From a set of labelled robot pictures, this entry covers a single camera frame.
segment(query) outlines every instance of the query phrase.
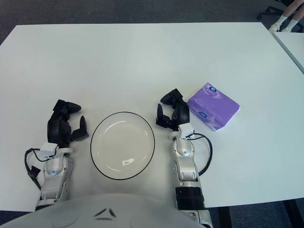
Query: plate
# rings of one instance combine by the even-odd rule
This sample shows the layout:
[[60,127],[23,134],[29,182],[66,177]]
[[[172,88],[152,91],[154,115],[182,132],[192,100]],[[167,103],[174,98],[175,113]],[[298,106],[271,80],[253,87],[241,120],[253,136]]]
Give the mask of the plate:
[[135,113],[120,112],[108,116],[96,127],[91,156],[104,176],[125,180],[148,166],[154,147],[154,134],[148,122]]

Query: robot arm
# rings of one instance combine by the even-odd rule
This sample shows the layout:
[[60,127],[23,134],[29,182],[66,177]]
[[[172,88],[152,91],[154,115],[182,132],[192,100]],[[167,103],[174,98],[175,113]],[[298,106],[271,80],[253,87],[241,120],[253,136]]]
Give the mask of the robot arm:
[[[41,149],[29,149],[25,153],[24,162],[28,175],[41,190],[36,209],[68,199],[69,178],[73,169],[73,162],[70,157],[73,150],[68,146],[71,141],[79,141],[88,137],[86,120],[83,116],[80,118],[80,128],[73,132],[68,123],[70,114],[78,112],[80,109],[81,107],[77,104],[58,100],[53,109],[54,112],[47,123],[48,142],[44,143]],[[40,156],[46,159],[40,160],[36,151],[39,151]],[[30,169],[27,163],[27,156],[31,152],[34,153],[40,162],[45,162],[43,167],[44,183],[42,186],[37,180],[41,170],[34,166]]]
[[210,213],[205,209],[200,176],[194,163],[195,149],[190,140],[195,138],[194,129],[190,124],[189,108],[177,89],[165,95],[161,102],[172,105],[175,109],[170,120],[163,115],[162,106],[158,104],[156,124],[173,130],[169,138],[173,140],[171,155],[177,209],[205,227],[211,228],[213,226]]

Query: gray carpet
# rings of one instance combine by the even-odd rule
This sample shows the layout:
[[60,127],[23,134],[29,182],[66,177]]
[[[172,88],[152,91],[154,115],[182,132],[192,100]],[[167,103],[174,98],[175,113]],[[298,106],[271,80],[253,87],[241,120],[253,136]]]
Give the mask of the gray carpet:
[[[0,44],[16,25],[64,23],[255,22],[274,0],[0,0]],[[264,16],[268,28],[278,16]],[[304,218],[304,199],[297,200]],[[210,209],[219,228],[216,208]],[[0,211],[0,225],[26,212]],[[230,207],[233,228],[290,228],[282,202]]]
[[[274,0],[1,0],[0,43],[16,25],[253,22]],[[265,16],[269,27],[276,16]]]

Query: tissue pack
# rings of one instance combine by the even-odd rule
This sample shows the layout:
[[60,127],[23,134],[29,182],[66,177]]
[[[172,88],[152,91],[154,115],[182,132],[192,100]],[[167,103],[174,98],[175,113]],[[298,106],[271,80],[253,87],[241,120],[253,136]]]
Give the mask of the tissue pack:
[[224,127],[239,110],[235,101],[209,83],[190,98],[188,106],[190,111],[214,131]]

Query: table surface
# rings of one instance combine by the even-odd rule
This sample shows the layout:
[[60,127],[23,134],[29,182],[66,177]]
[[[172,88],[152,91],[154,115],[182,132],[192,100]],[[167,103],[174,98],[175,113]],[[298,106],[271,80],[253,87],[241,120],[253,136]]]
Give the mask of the table surface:
[[[84,115],[90,135],[70,144],[71,198],[129,192],[174,206],[171,131],[155,124],[157,104],[174,88],[187,101],[206,82],[241,107],[218,132],[190,114],[213,143],[200,177],[206,207],[304,197],[304,75],[261,23],[16,26],[0,46],[0,80],[1,210],[34,210],[24,152],[47,140],[57,99],[82,106],[69,122],[74,130]],[[144,117],[155,135],[150,164],[125,181],[100,174],[90,156],[94,129],[120,111]],[[208,146],[194,143],[201,169]]]
[[275,32],[274,38],[304,73],[304,33]]

